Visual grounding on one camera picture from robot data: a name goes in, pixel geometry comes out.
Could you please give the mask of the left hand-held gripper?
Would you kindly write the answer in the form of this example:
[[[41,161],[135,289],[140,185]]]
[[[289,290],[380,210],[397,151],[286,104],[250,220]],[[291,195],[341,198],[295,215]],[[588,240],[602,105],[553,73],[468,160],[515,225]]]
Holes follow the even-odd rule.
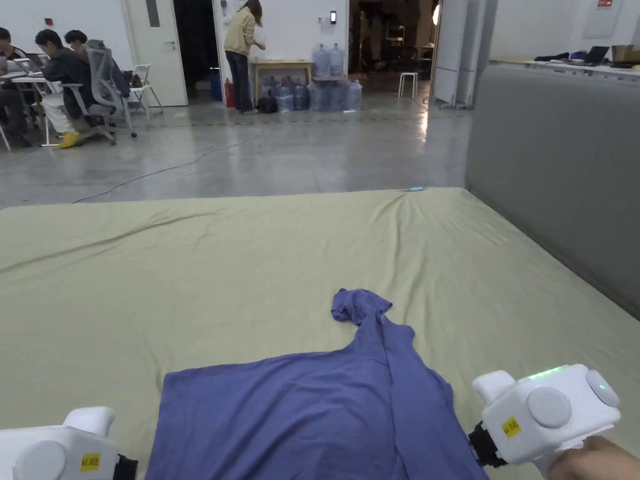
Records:
[[[61,425],[1,430],[1,479],[135,479],[138,461],[109,438],[106,406],[75,409]]]

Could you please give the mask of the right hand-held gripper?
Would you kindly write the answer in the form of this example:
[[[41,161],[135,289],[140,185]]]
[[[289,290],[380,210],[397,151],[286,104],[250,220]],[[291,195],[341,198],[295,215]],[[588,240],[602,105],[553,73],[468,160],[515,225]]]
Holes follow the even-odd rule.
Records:
[[[564,451],[581,448],[621,418],[618,395],[601,373],[583,364],[518,380],[494,371],[472,385],[485,402],[481,421],[468,434],[480,466],[531,463],[547,478]]]

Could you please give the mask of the person's right hand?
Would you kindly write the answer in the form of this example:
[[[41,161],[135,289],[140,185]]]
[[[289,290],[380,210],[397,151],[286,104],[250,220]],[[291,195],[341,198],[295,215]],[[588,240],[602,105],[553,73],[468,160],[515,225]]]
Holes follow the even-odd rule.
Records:
[[[546,472],[548,479],[639,479],[639,458],[602,436],[564,451]]]

